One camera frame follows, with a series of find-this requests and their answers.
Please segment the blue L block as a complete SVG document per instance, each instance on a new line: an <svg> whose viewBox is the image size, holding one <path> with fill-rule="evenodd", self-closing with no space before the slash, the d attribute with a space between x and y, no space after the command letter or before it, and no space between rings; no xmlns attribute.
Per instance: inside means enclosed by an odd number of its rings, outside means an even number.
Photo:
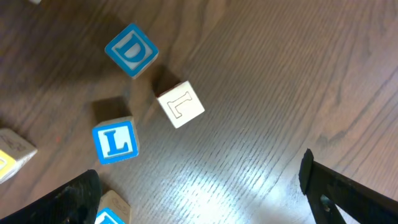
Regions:
<svg viewBox="0 0 398 224"><path fill-rule="evenodd" d="M139 141L132 116L103 121L92 129L92 136L102 165L139 155Z"/></svg>

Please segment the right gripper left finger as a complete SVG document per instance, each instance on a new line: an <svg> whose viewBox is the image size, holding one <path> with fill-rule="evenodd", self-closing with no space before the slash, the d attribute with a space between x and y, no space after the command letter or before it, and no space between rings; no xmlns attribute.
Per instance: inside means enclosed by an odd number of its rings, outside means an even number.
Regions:
<svg viewBox="0 0 398 224"><path fill-rule="evenodd" d="M99 175L90 169L30 205L2 218L1 224L94 223L101 196Z"/></svg>

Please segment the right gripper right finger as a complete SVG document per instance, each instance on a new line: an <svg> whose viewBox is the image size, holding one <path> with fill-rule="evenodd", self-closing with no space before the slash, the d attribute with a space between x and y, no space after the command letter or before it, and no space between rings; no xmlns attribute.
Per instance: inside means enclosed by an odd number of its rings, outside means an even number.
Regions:
<svg viewBox="0 0 398 224"><path fill-rule="evenodd" d="M316 223L344 223L339 208L358 223L397 223L397 201L315 162L310 149L298 179Z"/></svg>

